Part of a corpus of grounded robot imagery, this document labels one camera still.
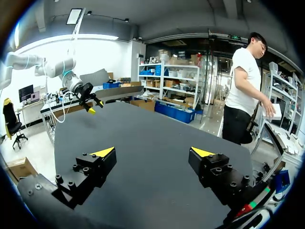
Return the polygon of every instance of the office chair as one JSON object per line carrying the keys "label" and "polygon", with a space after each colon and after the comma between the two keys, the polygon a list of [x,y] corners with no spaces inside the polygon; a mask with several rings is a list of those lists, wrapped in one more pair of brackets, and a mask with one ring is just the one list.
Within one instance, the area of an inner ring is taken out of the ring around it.
{"label": "office chair", "polygon": [[13,144],[13,149],[15,149],[14,145],[16,143],[18,144],[19,149],[21,149],[21,146],[19,145],[20,139],[25,138],[26,140],[28,140],[28,138],[24,134],[20,133],[20,128],[22,126],[22,123],[20,122],[19,114],[18,114],[18,120],[17,120],[17,117],[14,112],[13,103],[11,102],[11,100],[9,98],[4,100],[3,114],[4,114],[4,118],[5,118],[5,127],[6,127],[7,136],[11,139],[11,137],[14,134],[16,134],[16,139]]}

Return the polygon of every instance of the gray tabletop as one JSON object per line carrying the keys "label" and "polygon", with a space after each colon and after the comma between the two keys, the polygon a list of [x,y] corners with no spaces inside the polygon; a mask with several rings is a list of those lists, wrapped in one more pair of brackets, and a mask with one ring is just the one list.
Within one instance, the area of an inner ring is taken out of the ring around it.
{"label": "gray tabletop", "polygon": [[56,125],[57,173],[75,157],[115,146],[117,164],[102,188],[95,188],[75,211],[128,229],[210,229],[230,211],[203,188],[188,164],[191,146],[223,153],[245,175],[252,174],[249,151],[130,104],[106,104],[95,116],[80,110]]}

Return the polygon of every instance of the ceiling light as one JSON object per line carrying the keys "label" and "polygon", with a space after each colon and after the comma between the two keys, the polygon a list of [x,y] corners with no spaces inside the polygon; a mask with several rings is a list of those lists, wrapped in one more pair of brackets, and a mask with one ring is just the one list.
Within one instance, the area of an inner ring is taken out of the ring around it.
{"label": "ceiling light", "polygon": [[82,9],[71,9],[69,14],[67,25],[75,25],[80,17]]}
{"label": "ceiling light", "polygon": [[14,38],[15,38],[15,46],[17,48],[19,46],[19,22],[17,23],[15,28]]}

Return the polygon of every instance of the man's hand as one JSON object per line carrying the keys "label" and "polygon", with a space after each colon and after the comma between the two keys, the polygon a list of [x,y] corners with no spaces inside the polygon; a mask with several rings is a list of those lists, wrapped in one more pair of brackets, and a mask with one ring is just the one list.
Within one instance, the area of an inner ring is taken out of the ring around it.
{"label": "man's hand", "polygon": [[265,98],[262,100],[263,107],[266,110],[266,115],[271,118],[275,114],[275,108],[272,105],[272,102],[265,96]]}

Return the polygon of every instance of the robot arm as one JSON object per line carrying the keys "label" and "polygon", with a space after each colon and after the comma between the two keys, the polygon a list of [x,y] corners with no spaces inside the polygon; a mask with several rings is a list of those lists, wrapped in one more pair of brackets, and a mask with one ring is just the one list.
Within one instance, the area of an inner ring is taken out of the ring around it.
{"label": "robot arm", "polygon": [[56,63],[45,61],[43,57],[37,55],[15,54],[9,52],[4,62],[4,73],[0,78],[0,90],[6,88],[11,83],[12,70],[24,70],[35,66],[35,75],[46,75],[50,78],[59,76],[62,80],[62,85],[67,87],[69,91],[76,94],[87,112],[94,113],[93,109],[86,104],[89,99],[93,99],[101,108],[102,102],[96,98],[94,93],[91,93],[93,86],[91,83],[83,85],[82,80],[72,71],[76,61],[72,57],[68,57]]}

